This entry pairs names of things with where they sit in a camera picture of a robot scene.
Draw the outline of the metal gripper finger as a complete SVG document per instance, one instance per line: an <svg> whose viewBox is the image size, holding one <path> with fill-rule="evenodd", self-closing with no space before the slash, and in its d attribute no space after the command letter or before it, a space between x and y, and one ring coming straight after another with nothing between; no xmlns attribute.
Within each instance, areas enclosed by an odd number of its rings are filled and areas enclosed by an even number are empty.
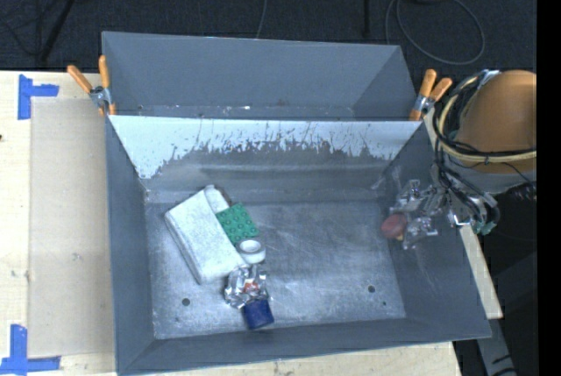
<svg viewBox="0 0 561 376"><path fill-rule="evenodd" d="M407 220L402 240L404 250L413 249L420 241L439 235L438 228L431 216L408 216Z"/></svg>
<svg viewBox="0 0 561 376"><path fill-rule="evenodd" d="M394 205L389 209L391 214L407 213L419 210L424 202L433 195L433 185L423 187L420 180L409 180L395 197Z"/></svg>

